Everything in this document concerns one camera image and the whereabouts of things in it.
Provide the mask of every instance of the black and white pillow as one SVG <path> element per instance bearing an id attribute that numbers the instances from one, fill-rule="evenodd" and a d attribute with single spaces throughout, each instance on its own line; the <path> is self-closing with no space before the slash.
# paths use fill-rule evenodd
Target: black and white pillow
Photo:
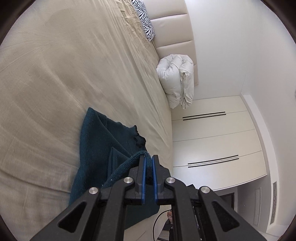
<path id="1" fill-rule="evenodd" d="M 154 38 L 155 32 L 146 11 L 145 5 L 141 0 L 131 0 L 131 3 L 139 15 L 147 39 L 150 42 Z"/>

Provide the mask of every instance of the beige upholstered headboard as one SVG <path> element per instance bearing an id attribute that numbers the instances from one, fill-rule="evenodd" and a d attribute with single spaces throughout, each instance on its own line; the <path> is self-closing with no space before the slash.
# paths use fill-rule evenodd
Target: beige upholstered headboard
<path id="1" fill-rule="evenodd" d="M 186 54 L 194 63 L 194 85 L 198 84 L 193 32 L 184 0 L 143 0 L 155 30 L 154 44 L 160 58 Z"/>

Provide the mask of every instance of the bed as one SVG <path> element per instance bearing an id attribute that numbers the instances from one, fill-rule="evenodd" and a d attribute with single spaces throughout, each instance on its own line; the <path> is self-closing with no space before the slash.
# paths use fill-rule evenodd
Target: bed
<path id="1" fill-rule="evenodd" d="M 137 125 L 148 152 L 171 172 L 172 125 L 156 73 L 159 47 L 129 0 L 18 2 L 1 26 L 0 214 L 27 241 L 68 205 L 88 107 Z M 127 229 L 125 240 L 152 240 L 156 217 Z"/>

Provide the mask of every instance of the mattress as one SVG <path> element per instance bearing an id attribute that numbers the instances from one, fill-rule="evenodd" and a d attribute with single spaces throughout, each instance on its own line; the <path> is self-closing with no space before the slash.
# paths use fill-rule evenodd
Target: mattress
<path id="1" fill-rule="evenodd" d="M 0 214 L 17 240 L 67 207 L 88 107 L 137 125 L 148 152 L 172 171 L 158 60 L 129 0 L 36 0 L 18 18 L 0 46 Z M 152 240 L 156 217 L 127 229 L 125 240 Z"/>

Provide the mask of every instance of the silver bolt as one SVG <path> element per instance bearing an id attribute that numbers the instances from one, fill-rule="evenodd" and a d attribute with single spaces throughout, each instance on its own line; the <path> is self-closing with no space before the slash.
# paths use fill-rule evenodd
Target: silver bolt
<path id="1" fill-rule="evenodd" d="M 99 190 L 97 188 L 90 188 L 89 193 L 90 194 L 96 194 Z"/>
<path id="2" fill-rule="evenodd" d="M 200 190 L 201 190 L 203 193 L 209 193 L 209 192 L 210 192 L 210 189 L 209 189 L 208 187 L 206 187 L 206 186 L 201 187 Z"/>
<path id="3" fill-rule="evenodd" d="M 176 181 L 176 179 L 173 178 L 173 177 L 168 177 L 168 178 L 166 179 L 166 181 L 167 181 L 167 183 L 174 183 L 174 182 Z"/>
<path id="4" fill-rule="evenodd" d="M 126 177 L 123 181 L 125 183 L 131 183 L 133 181 L 133 179 L 131 177 Z"/>

